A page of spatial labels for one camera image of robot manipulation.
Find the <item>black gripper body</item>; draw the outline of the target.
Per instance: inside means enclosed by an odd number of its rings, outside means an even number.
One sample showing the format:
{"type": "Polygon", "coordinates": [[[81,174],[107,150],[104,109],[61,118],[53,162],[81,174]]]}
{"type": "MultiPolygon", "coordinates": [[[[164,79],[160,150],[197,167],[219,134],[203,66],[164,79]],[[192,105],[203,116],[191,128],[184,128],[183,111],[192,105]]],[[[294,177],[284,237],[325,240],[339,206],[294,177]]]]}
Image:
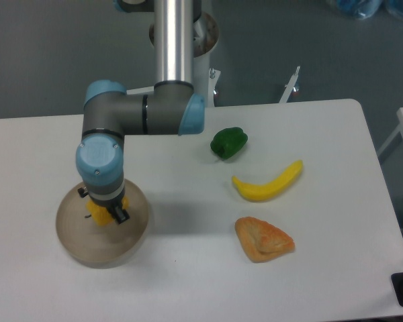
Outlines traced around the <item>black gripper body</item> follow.
{"type": "Polygon", "coordinates": [[[109,215],[124,215],[126,214],[126,206],[124,205],[125,191],[121,191],[119,194],[111,195],[99,195],[93,196],[89,194],[90,200],[87,201],[87,209],[90,214],[106,212],[109,215]]]}

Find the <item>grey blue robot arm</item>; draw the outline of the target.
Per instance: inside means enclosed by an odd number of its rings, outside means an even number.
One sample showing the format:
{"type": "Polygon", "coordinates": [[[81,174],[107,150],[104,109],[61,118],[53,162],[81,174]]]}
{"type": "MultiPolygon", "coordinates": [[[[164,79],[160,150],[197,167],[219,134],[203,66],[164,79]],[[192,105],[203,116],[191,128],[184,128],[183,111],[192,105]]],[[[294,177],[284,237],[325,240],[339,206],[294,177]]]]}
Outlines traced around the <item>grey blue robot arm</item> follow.
{"type": "Polygon", "coordinates": [[[83,129],[75,161],[90,196],[118,224],[129,220],[122,199],[124,138],[128,135],[199,134],[205,103],[193,86],[194,25],[201,1],[115,1],[126,13],[154,13],[156,82],[151,94],[129,95],[124,85],[98,80],[85,95],[83,129]]]}

